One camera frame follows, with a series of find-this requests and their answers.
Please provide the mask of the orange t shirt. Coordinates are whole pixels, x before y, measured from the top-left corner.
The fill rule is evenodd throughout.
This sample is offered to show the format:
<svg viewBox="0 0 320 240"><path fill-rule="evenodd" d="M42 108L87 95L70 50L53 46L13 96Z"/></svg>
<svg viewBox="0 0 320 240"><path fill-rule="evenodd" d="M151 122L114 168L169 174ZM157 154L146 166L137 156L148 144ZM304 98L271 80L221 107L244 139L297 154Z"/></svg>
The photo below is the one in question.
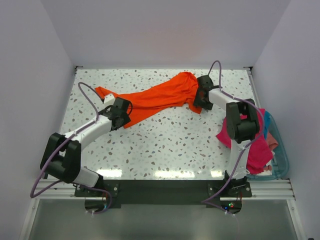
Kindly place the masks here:
<svg viewBox="0 0 320 240"><path fill-rule="evenodd" d="M184 104L188 104L188 108L194 113L200 114L202 108L193 105L197 89L197 78L191 72L185 71L141 92L118 94L101 86L96 87L95 91L102 99L112 94L133 104L133 110L129 116L130 122L124 125L127 129L164 109L181 107Z"/></svg>

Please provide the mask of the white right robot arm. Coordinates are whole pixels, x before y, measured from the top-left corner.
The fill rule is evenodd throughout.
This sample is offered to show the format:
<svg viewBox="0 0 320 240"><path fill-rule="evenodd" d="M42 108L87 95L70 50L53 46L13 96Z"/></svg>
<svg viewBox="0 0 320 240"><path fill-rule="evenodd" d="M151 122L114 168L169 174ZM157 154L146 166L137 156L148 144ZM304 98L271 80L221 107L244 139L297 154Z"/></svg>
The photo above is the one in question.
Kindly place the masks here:
<svg viewBox="0 0 320 240"><path fill-rule="evenodd" d="M223 183L223 192L230 197L240 190L240 183L246 175L246 167L251 144L260 132L258 115L261 111L252 99L236 98L224 92L218 85L214 85L208 75L197 78L197 91L193 105L211 110L217 105L225 111L225 126L231 140L231 152L226 176L231 178Z"/></svg>

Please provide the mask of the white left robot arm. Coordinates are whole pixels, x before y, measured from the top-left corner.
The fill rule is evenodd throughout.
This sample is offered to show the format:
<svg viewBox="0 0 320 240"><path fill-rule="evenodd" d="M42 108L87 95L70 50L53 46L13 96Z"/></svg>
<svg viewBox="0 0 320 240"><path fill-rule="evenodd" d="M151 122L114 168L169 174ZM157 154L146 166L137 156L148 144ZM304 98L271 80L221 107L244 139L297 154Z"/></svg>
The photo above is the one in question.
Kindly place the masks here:
<svg viewBox="0 0 320 240"><path fill-rule="evenodd" d="M88 193L99 196L104 190L103 177L82 166L82 151L100 136L128 124L133 110L129 100L116 97L111 102L112 105L76 130L53 133L48 139L40 169L64 183L86 186Z"/></svg>

